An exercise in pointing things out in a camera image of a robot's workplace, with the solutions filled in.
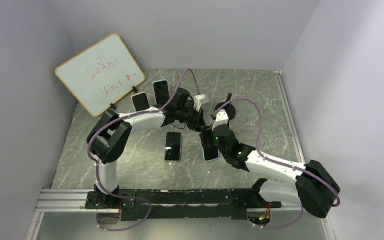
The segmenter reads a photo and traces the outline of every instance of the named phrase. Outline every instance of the wooden whiteboard frame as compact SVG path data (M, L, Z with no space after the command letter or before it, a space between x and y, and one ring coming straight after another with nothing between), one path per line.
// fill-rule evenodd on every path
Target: wooden whiteboard frame
M87 111L90 115L92 115L93 117L99 117L99 116L100 116L101 114L103 114L106 110L108 110L108 109L111 107L111 105L108 105L108 107L107 107L106 109L104 109L102 112L100 112L100 113L98 113L98 114L96 114L96 115L92 114L91 111L89 111L89 109L87 109L87 108L85 107L85 105L84 105L83 102L80 100L80 98L77 97L77 95L72 91L71 88L69 88L69 86L66 84L66 82L64 82L64 80L58 75L57 70L58 70L59 68L61 68L62 66L64 66L65 64L67 64L68 62L70 62L71 60L73 60L73 59L77 58L78 56L80 56L82 53L84 53L84 52L86 52L87 50L93 48L95 45L101 43L102 41L106 40L107 38L109 38L109 37L111 37L111 36L113 36L113 35L117 36L117 37L120 39L120 42L123 44L124 48L127 50L127 52L128 52L128 54L130 55L131 59L133 60L133 62L136 64L137 68L138 68L138 69L140 70L140 72L142 73L142 75L143 75L143 79L142 79L137 85L135 85L135 87L139 86L141 83L143 83L143 82L145 81L145 78L146 78L146 77L145 77L145 74L144 74L144 72L142 71L142 69L139 67L139 65L138 65L138 63L136 62L136 60L133 58L132 54L130 53L129 49L126 47L126 45L125 45L125 43L123 42L123 40L122 40L122 38L120 37L120 35L118 35L117 33L111 33L110 35L106 36L104 39L102 39L102 40L98 41L97 43L93 44L92 46L86 48L86 49L83 50L82 52L78 53L78 54L75 55L74 57L68 59L68 60L65 61L63 64L61 64L61 65L59 65L59 66L57 66L57 67L55 68L55 75L59 78L59 80L61 80L61 82L65 85L65 87L71 92L71 94L73 94L73 96L74 96L74 97L81 103L81 105L84 107L84 109L86 109L86 111ZM128 91L126 94L124 94L123 96L121 96L119 99L117 99L116 101L114 101L114 102L112 102L112 103L113 103L113 104L116 104L118 101L120 101L122 98L124 98L124 97L125 97L127 94L129 94L130 92L131 92L131 91Z

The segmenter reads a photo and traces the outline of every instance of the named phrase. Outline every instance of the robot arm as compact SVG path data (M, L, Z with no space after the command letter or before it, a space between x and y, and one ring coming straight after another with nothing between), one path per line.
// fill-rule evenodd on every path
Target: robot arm
M155 106L147 110L149 113L134 115L131 113L116 113L113 110L106 111L99 119L93 130L88 135L86 142L89 143L92 136L107 123L128 116L101 132L92 142L91 153L96 155L100 161L99 176L101 185L111 193L116 194L119 190L117 183L117 159L123 154L130 134L141 132L146 129L154 129L166 126L178 120L185 123L193 131L200 131L205 125L201 105L208 102L204 94L198 94L188 100L189 92L179 88L170 104L159 111ZM105 206L114 204L113 197L108 196L97 182L93 186Z
M163 127L175 120L185 123L189 129L197 132L205 127L201 105L208 99L199 94L192 97L193 100L188 100L189 92L182 88L178 90L177 95L163 111L151 107L148 109L149 113L135 115L134 113L117 114L113 110L109 110L98 121L87 137L88 143L91 137L107 123L122 116L129 116L129 118L111 125L109 130L112 130L112 133L108 129L101 132L91 145L91 152L100 160L98 169L100 183L106 190L114 194L119 191L116 180L116 160L123 153L130 133ZM282 181L266 181L260 186L259 195L264 201L301 205L307 212L318 218L326 217L335 201L335 196L319 181L294 169L295 167L305 169L317 175L339 193L339 186L319 162L314 160L307 164L291 162L265 153L264 157L261 157L254 146L240 143L236 139L233 131L229 129L228 123L227 113L224 110L219 111L215 123L212 125L211 138L213 139L206 139L206 142L214 142L226 162L234 168L247 172L258 172ZM292 165L293 168L276 164L266 158ZM105 206L113 206L117 201L116 198L107 195L99 184L94 185L94 191L97 192Z
M315 160L309 163L292 162L263 153L260 156L256 148L240 143L235 134L227 125L227 114L221 110L216 115L213 125L215 144L226 162L236 169L247 172L258 172L272 176L282 182L265 182L259 191L261 197L267 202L280 201L301 205L307 212L318 217L325 218L332 207L335 196L316 179L296 170L305 169L329 184L337 193L340 188L325 168ZM292 168L278 163L292 165Z

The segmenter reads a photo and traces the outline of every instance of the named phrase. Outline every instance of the phone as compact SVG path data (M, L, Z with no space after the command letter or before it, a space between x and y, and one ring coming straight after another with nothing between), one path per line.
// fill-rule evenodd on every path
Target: phone
M166 79L152 82L156 104L163 105L170 98L169 82Z
M202 157L205 162L217 160L220 157L212 127L213 126L203 127L199 134L199 137L201 138Z
M131 96L131 102L133 103L133 107L136 112L146 110L151 107L147 94L144 91L133 94Z
M180 132L169 131L165 137L165 156L164 160L179 162L182 152L182 134Z

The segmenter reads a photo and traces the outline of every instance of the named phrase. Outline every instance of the white wall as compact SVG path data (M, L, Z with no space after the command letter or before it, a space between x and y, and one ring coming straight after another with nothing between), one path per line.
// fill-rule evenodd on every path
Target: white wall
M47 0L0 0L0 240L26 237L75 98L54 69L76 52Z
M78 51L120 34L142 68L280 70L320 0L50 0Z
M322 0L283 73L306 159L341 187L338 239L384 239L384 0Z

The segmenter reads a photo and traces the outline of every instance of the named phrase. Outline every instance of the gray marble surface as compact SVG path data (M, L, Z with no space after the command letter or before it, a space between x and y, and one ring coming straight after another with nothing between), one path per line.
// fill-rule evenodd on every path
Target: gray marble surface
M269 226L290 223L300 211L272 209ZM125 228L134 222L118 222ZM109 232L96 228L94 213L46 212L38 240L326 240L320 219L305 213L300 221L280 230L252 227L246 220L218 218L147 219L127 231Z
M152 82L167 79L172 90L183 69L146 69L146 79L138 87L146 92L151 105L155 104ZM263 70L194 70L202 94L209 97L204 104L205 121L211 120L210 113L217 103L226 99L245 97L254 100L263 116L261 149L270 154L298 162L293 136L285 115L282 96L272 71ZM181 84L194 95L197 91L190 73ZM236 117L230 122L236 137L243 143L254 145L257 137L258 113L249 102L236 101ZM130 94L117 104L118 113L133 112ZM98 121L78 103L70 130L62 151L52 189L91 189L95 182L93 162L86 155L86 137ZM182 133L181 161L164 161L164 147L167 132ZM117 181L120 188L248 188L258 178L267 176L237 170L218 160L204 162L198 132L177 129L171 125L150 129L131 135L123 155L117 161Z

